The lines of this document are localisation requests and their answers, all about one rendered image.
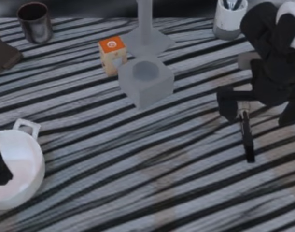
circular hole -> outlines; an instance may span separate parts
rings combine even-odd
[[[28,3],[20,7],[17,12],[17,17],[30,21],[37,20],[45,16],[47,13],[47,7],[39,2]]]
[[[152,81],[159,76],[159,68],[152,62],[141,61],[133,67],[133,77],[140,81]]]

white mug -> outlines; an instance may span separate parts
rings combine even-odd
[[[223,0],[217,1],[213,23],[213,33],[221,40],[233,40],[240,35],[240,23],[248,8],[247,0],[242,0],[237,10],[226,9]]]

small box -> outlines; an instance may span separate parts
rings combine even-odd
[[[108,76],[118,75],[118,67],[127,62],[127,51],[120,36],[98,42],[102,67]]]

cup handle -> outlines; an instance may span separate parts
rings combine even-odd
[[[32,137],[37,140],[41,125],[35,122],[28,121],[26,119],[19,118],[15,121],[13,130],[19,130],[21,126],[28,126],[32,128]]]

table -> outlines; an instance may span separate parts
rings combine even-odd
[[[217,112],[215,90],[250,88],[237,54],[241,35],[215,39],[206,18],[155,19],[176,41],[159,57],[174,94],[138,111],[117,77],[106,77],[97,41],[135,19],[53,20],[55,35],[32,45],[13,18],[2,40],[24,59],[0,74],[0,130],[17,118],[42,126],[46,176],[26,204],[0,212],[0,232],[295,231],[295,125],[285,107],[252,104],[256,163],[245,161],[239,124]]]

